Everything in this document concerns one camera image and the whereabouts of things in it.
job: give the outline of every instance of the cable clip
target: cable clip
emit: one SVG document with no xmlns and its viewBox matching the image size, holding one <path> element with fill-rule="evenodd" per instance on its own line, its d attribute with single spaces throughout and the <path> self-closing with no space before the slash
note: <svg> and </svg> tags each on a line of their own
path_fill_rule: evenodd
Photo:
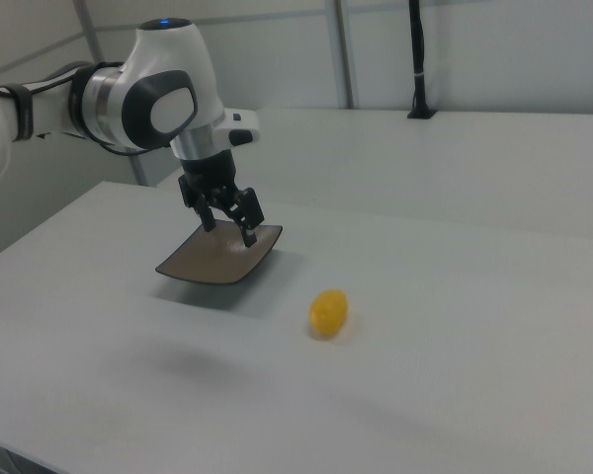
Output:
<svg viewBox="0 0 593 474">
<path fill-rule="evenodd" d="M 33 136 L 33 94 L 21 84 L 0 86 L 13 94 L 18 114 L 18 136 L 13 141 L 28 140 Z"/>
</svg>

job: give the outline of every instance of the robotic arm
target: robotic arm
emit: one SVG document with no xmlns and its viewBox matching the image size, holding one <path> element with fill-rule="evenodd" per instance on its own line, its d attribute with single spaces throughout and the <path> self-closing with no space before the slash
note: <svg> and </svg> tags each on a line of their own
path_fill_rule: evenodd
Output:
<svg viewBox="0 0 593 474">
<path fill-rule="evenodd" d="M 235 185 L 230 149 L 259 139 L 259 121 L 252 111 L 224 107 L 209 52 L 190 21 L 142 24 L 125 63 L 69 64 L 41 82 L 2 86 L 0 106 L 14 141 L 59 131 L 117 154 L 171 146 L 184 169 L 184 203 L 205 230 L 215 228 L 217 208 L 239 226 L 247 247 L 255 243 L 264 215 L 254 190 Z"/>
</svg>

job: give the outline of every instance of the brown plate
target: brown plate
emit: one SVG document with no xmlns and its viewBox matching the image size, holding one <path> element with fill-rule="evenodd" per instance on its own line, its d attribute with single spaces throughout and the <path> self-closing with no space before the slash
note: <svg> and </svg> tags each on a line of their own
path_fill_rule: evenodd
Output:
<svg viewBox="0 0 593 474">
<path fill-rule="evenodd" d="M 217 220 L 215 229 L 201 225 L 156 271 L 171 278 L 207 284 L 233 284 L 250 274 L 273 249 L 284 228 L 260 225 L 257 242 L 246 248 L 239 227 Z"/>
</svg>

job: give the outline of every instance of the yellow plastic egg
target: yellow plastic egg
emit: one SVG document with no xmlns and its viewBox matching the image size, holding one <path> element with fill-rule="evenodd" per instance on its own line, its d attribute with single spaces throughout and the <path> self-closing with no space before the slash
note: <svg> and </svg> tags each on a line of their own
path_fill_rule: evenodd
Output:
<svg viewBox="0 0 593 474">
<path fill-rule="evenodd" d="M 327 289 L 309 307 L 309 324 L 325 338 L 334 336 L 347 319 L 347 296 L 342 289 Z"/>
</svg>

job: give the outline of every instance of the black band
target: black band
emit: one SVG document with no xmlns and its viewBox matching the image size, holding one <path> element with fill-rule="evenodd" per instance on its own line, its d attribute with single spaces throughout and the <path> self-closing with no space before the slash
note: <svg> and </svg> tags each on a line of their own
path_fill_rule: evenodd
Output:
<svg viewBox="0 0 593 474">
<path fill-rule="evenodd" d="M 21 84 L 7 84 L 4 87 L 13 94 L 18 114 L 18 136 L 13 141 L 28 140 L 33 136 L 33 95 Z"/>
<path fill-rule="evenodd" d="M 90 81 L 90 78 L 97 70 L 104 67 L 119 67 L 121 65 L 121 62 L 100 62 L 98 64 L 89 64 L 77 69 L 72 76 L 72 82 L 70 83 L 70 94 L 68 95 L 68 113 L 70 114 L 70 119 L 79 133 L 87 136 L 97 143 L 105 142 L 93 135 L 86 126 L 86 122 L 83 119 L 83 112 L 81 110 L 83 93 L 86 90 L 88 81 Z"/>
</svg>

